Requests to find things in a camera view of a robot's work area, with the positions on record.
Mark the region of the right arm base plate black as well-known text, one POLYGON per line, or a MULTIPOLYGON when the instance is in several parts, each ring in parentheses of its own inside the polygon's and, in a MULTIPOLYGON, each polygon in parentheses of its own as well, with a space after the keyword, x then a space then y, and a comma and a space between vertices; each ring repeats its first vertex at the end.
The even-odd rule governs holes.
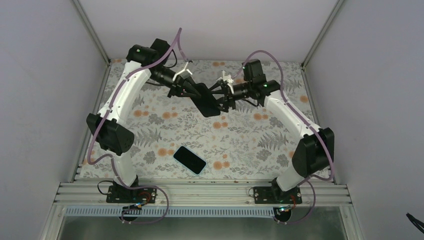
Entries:
POLYGON ((253 189, 253 198, 255 204, 302 204, 302 194, 299 187, 292 188, 288 191, 274 188, 272 186, 255 186, 253 189))

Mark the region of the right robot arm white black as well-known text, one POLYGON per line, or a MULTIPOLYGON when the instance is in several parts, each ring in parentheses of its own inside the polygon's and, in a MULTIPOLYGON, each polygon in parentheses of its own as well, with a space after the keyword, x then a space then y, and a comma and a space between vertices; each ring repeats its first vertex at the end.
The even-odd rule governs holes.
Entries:
POLYGON ((271 181, 270 195, 274 202, 284 203, 290 193, 310 178, 323 180, 316 172, 334 167, 334 132, 321 128, 303 114, 282 90, 282 83, 267 80, 258 59, 246 60, 242 71, 244 82, 233 84, 231 75, 223 72, 208 88, 212 95, 221 95, 215 105, 222 112, 236 107, 236 101, 251 98, 271 111, 286 129, 296 137, 298 144, 291 165, 271 181))

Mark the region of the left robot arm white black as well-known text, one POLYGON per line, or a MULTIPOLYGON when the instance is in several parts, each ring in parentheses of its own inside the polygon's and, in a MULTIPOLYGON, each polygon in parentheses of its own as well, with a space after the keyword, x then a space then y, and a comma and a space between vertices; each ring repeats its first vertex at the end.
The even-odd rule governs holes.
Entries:
POLYGON ((111 192, 128 203, 139 197, 140 190, 138 176, 128 153, 135 135, 125 124, 142 86, 148 80, 153 80, 169 89, 168 97, 201 97, 194 87, 195 82, 188 67, 175 72, 165 65, 177 43, 174 40, 168 44, 157 38, 151 47, 137 44, 131 47, 118 84, 109 99, 97 113, 90 113, 86 118, 92 133, 89 148, 99 143, 100 148, 106 151, 99 159, 111 159, 114 172, 111 192))

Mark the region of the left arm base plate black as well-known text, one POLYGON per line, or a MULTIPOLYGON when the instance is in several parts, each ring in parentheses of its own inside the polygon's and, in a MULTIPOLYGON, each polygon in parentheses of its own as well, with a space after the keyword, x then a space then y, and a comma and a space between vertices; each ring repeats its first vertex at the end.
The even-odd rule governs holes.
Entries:
POLYGON ((105 201, 119 204, 154 204, 156 195, 157 190, 155 188, 130 190, 121 185, 111 185, 105 201))

